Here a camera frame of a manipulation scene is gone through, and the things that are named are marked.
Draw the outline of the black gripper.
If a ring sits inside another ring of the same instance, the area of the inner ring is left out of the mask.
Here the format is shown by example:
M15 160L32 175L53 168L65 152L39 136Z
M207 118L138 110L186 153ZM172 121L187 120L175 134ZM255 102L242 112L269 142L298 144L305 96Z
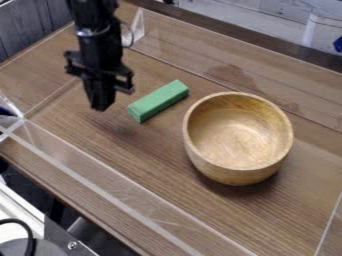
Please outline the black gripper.
M134 72L122 61L122 31L118 28L107 28L93 32L77 28L75 35L79 50L64 52L65 72L84 78L91 108L104 112L115 103L116 90L126 94L134 92Z

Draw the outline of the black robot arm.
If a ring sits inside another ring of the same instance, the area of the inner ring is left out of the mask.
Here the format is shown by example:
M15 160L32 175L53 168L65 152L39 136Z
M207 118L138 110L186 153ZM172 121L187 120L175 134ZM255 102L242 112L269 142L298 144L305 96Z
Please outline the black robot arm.
M75 22L77 51L65 51L65 72L83 81L89 106L104 112L116 92L134 92L134 71L123 63L123 22L114 15L118 0L65 0Z

